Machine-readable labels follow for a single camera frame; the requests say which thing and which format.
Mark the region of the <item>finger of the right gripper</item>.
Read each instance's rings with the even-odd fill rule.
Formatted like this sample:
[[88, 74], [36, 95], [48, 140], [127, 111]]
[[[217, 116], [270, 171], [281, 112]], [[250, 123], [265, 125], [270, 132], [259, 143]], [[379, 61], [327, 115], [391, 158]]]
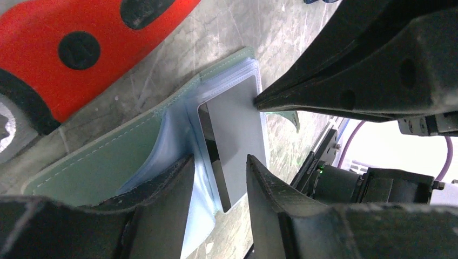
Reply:
[[457, 1], [342, 1], [254, 104], [375, 122], [457, 111]]

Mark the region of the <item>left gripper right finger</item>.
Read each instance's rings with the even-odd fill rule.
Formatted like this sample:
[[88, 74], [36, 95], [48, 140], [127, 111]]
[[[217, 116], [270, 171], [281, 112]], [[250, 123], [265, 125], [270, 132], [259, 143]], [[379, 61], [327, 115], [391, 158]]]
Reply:
[[457, 258], [457, 208], [325, 205], [246, 161], [255, 258]]

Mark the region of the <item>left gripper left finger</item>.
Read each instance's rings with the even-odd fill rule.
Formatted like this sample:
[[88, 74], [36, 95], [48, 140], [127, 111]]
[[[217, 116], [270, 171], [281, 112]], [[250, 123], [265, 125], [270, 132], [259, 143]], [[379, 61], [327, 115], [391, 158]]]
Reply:
[[1, 196], [1, 258], [179, 258], [193, 181], [188, 155], [96, 206]]

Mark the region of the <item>grey credit card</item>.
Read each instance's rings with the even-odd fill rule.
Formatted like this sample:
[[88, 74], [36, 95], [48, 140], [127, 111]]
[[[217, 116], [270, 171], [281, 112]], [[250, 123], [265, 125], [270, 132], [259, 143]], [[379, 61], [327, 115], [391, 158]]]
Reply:
[[198, 108], [223, 212], [246, 194], [246, 157], [268, 162], [267, 118], [253, 106], [256, 76], [231, 84]]

